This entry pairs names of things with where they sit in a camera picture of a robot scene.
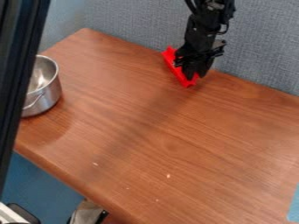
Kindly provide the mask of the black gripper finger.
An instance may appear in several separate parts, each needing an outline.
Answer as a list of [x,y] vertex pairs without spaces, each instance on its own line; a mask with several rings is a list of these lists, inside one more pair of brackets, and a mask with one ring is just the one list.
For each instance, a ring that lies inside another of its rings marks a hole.
[[186,79],[190,81],[198,72],[200,62],[197,59],[189,59],[182,63],[182,72],[185,73]]
[[200,63],[200,65],[198,65],[198,75],[202,78],[208,75],[208,72],[212,69],[213,63],[214,63],[214,58],[209,58]]

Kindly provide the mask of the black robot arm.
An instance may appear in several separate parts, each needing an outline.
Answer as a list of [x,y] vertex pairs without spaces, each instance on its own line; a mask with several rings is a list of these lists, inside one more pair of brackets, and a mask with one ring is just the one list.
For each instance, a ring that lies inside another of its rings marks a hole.
[[187,21],[185,43],[174,54],[174,66],[182,69],[189,81],[196,74],[202,78],[214,60],[224,55],[228,41],[217,39],[230,29],[237,11],[236,0],[185,0],[192,15]]

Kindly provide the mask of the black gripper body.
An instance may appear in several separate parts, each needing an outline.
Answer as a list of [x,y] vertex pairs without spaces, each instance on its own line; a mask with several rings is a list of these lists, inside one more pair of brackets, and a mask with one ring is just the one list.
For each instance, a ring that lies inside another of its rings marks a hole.
[[183,47],[174,53],[174,66],[182,67],[185,63],[192,60],[213,60],[222,56],[225,53],[225,46],[228,41],[225,39],[217,39],[214,41],[213,47],[208,51],[197,51],[190,46],[183,45]]

